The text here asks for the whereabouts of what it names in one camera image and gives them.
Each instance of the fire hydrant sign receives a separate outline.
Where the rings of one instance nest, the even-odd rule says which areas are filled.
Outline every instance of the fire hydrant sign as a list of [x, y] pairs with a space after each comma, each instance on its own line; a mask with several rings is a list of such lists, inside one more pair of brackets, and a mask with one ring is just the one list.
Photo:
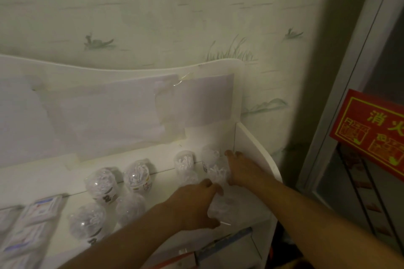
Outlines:
[[350, 89], [330, 136], [404, 181], [404, 106]]

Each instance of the plastic packet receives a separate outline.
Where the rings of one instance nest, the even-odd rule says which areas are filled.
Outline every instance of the plastic packet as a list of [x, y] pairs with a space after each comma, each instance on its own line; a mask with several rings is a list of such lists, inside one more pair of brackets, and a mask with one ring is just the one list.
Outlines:
[[35, 250], [46, 244], [52, 232], [52, 222], [42, 222], [14, 229], [4, 241], [0, 255], [8, 259]]
[[17, 220], [22, 206], [13, 206], [0, 210], [0, 233], [5, 233]]
[[78, 240], [95, 244], [107, 235], [107, 214], [97, 203], [88, 203], [68, 216], [69, 231]]
[[144, 160], [138, 160], [133, 163], [124, 172], [124, 183], [130, 191], [145, 192], [152, 186], [149, 168]]
[[234, 199], [216, 194], [208, 208], [208, 217], [216, 218], [224, 225], [235, 225], [238, 220], [238, 207]]
[[30, 225], [56, 218], [60, 211], [61, 201], [62, 195], [36, 200], [23, 209], [17, 223]]
[[220, 157], [220, 148], [218, 145], [209, 144], [202, 148], [202, 166], [204, 172], [208, 172], [208, 168], [215, 165]]
[[213, 183], [226, 185], [230, 178], [230, 167], [227, 157], [222, 156], [216, 160], [216, 163], [208, 167], [208, 178]]
[[139, 219], [146, 212], [146, 200], [140, 194], [128, 194], [119, 197], [116, 202], [116, 216], [118, 223], [123, 227], [136, 219]]
[[177, 174], [194, 170], [194, 156], [191, 151], [181, 151], [174, 157], [174, 168]]
[[118, 184], [115, 176], [106, 168], [90, 174], [84, 179], [84, 184], [88, 193], [101, 205], [108, 205], [118, 197]]
[[4, 262], [1, 269], [34, 269], [42, 258], [35, 252], [14, 257]]
[[190, 184], [199, 184], [198, 174], [193, 170], [183, 171], [177, 174], [178, 186], [182, 187]]

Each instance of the painted mural wall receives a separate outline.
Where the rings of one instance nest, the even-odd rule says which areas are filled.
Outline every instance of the painted mural wall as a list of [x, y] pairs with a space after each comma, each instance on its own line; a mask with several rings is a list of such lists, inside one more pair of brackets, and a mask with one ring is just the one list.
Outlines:
[[242, 121], [293, 183], [364, 0], [0, 0], [0, 53], [92, 68], [238, 58]]

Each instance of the yellow border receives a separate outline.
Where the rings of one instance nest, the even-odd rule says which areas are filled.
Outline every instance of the yellow border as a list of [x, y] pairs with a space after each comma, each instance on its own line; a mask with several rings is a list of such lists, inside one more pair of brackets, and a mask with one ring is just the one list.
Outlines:
[[366, 101], [364, 101], [364, 100], [361, 100], [361, 99], [358, 99], [358, 98], [355, 98], [355, 97], [351, 97], [351, 99], [350, 99], [350, 101], [349, 101], [349, 103], [348, 103], [348, 105], [347, 105], [347, 108], [345, 109], [344, 114], [342, 115], [341, 121], [340, 121], [340, 123], [338, 124], [338, 127], [337, 127], [337, 129], [336, 129], [335, 135], [338, 136], [339, 138], [345, 140], [347, 143], [351, 144], [351, 145], [354, 146], [355, 148], [361, 150], [362, 152], [364, 152], [364, 153], [368, 154], [369, 156], [373, 157], [374, 159], [378, 160], [378, 161], [379, 161], [380, 163], [382, 163], [384, 166], [387, 166], [387, 167], [389, 167], [390, 169], [394, 170], [395, 172], [399, 173], [400, 175], [404, 176], [404, 173], [400, 172], [400, 171], [397, 170], [397, 169], [394, 169], [394, 168], [391, 167], [390, 165], [387, 165], [383, 160], [379, 159], [377, 156], [374, 156], [374, 155], [370, 154], [369, 152], [363, 150], [361, 147], [358, 147], [356, 144], [352, 143], [349, 139], [345, 139], [345, 138], [343, 138], [341, 135], [338, 134], [339, 128], [341, 127], [341, 124], [342, 124], [343, 120], [345, 119], [345, 115], [346, 115], [346, 113], [347, 113], [347, 111], [348, 111], [348, 109], [349, 109], [349, 107], [350, 107], [351, 102], [352, 102], [353, 99], [355, 99], [355, 100], [357, 100], [357, 101], [359, 101], [359, 102], [365, 103], [365, 104], [367, 104], [367, 105], [373, 106], [373, 107], [375, 107], [375, 108], [382, 109], [383, 111], [387, 111], [387, 112], [389, 112], [389, 113], [392, 113], [392, 114], [394, 114], [394, 115], [397, 115], [397, 116], [400, 116], [400, 117], [404, 118], [404, 115], [402, 115], [402, 114], [400, 114], [400, 113], [396, 113], [396, 112], [390, 111], [389, 109], [382, 108], [381, 106], [378, 106], [378, 105], [376, 105], [376, 104], [369, 103], [369, 102], [366, 102]]

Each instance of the forearm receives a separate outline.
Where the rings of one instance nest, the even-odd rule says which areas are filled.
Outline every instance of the forearm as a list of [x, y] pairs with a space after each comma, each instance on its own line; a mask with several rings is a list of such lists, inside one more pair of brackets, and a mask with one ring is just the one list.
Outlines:
[[164, 203], [137, 221], [65, 263], [60, 269], [140, 268], [169, 237], [180, 230], [174, 213]]
[[398, 268], [401, 256], [351, 222], [269, 175], [245, 183], [274, 213], [317, 269]]

